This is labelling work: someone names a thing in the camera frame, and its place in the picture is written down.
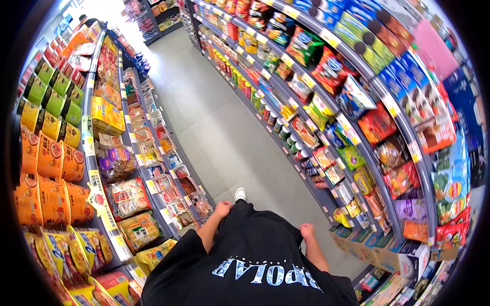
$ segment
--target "orange noodle cup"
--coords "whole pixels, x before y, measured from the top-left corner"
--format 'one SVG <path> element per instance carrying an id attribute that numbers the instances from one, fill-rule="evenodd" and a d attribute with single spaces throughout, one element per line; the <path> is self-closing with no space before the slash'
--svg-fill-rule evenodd
<path id="1" fill-rule="evenodd" d="M 29 178 L 28 174 L 21 174 L 21 184 L 15 188 L 15 204 L 19 223 L 24 225 L 39 224 L 43 226 L 43 214 L 39 200 L 38 176 Z"/>
<path id="2" fill-rule="evenodd" d="M 70 204 L 70 224 L 90 221 L 94 218 L 94 207 L 88 202 L 90 190 L 65 182 L 65 193 Z"/>
<path id="3" fill-rule="evenodd" d="M 37 173 L 44 177 L 60 177 L 63 166 L 63 147 L 39 131 Z"/>
<path id="4" fill-rule="evenodd" d="M 60 179 L 59 183 L 57 183 L 39 176 L 38 184 L 44 226 L 49 224 L 67 224 L 71 220 L 71 216 L 65 180 Z"/>
<path id="5" fill-rule="evenodd" d="M 80 182 L 83 177 L 83 166 L 85 165 L 83 152 L 70 147 L 62 140 L 60 140 L 59 144 L 63 148 L 63 167 L 61 177 L 56 178 L 56 180 L 62 178 L 67 182 Z"/>
<path id="6" fill-rule="evenodd" d="M 21 172 L 37 173 L 39 137 L 31 133 L 25 125 L 21 125 L 22 133 L 22 167 Z"/>

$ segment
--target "grocery store aisle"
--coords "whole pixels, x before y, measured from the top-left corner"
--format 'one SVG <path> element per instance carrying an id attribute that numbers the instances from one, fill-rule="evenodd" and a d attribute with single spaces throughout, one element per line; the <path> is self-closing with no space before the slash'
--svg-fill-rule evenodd
<path id="1" fill-rule="evenodd" d="M 217 203 L 238 187 L 257 210 L 293 225 L 312 223 L 334 275 L 354 279 L 367 266 L 338 249 L 330 223 L 282 150 L 183 28 L 149 46 L 150 78 L 183 150 Z"/>

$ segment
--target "purple packaging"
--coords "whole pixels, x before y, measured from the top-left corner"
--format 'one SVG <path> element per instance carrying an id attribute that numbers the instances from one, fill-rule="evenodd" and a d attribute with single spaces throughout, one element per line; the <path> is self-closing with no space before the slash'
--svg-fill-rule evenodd
<path id="1" fill-rule="evenodd" d="M 395 202 L 395 209 L 398 219 L 417 223 L 427 222 L 427 208 L 424 200 L 397 200 Z"/>

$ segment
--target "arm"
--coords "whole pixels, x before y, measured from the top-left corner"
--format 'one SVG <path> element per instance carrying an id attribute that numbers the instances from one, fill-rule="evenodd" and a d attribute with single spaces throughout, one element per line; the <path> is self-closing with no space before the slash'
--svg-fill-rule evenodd
<path id="1" fill-rule="evenodd" d="M 213 246 L 214 235 L 216 234 L 216 230 L 218 229 L 218 225 L 221 220 L 225 218 L 230 209 L 233 207 L 228 201 L 221 201 L 216 205 L 216 209 L 214 213 L 208 218 L 206 223 L 198 229 L 197 234 L 201 237 L 202 245 L 206 249 L 206 253 L 209 254 L 211 247 Z"/>
<path id="2" fill-rule="evenodd" d="M 321 252 L 320 245 L 318 244 L 317 239 L 315 238 L 315 228 L 311 224 L 301 224 L 299 225 L 299 229 L 301 230 L 301 235 L 305 239 L 306 243 L 306 254 L 305 257 L 311 261 L 315 267 L 320 271 L 329 272 L 328 262 L 323 256 Z"/>

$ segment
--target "white sneaker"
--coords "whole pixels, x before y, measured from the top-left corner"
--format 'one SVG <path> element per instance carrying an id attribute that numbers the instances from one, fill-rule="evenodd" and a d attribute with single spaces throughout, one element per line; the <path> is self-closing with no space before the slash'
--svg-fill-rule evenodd
<path id="1" fill-rule="evenodd" d="M 235 192 L 235 202 L 238 201 L 239 199 L 246 201 L 246 191 L 245 188 L 243 187 L 238 188 L 237 191 Z"/>

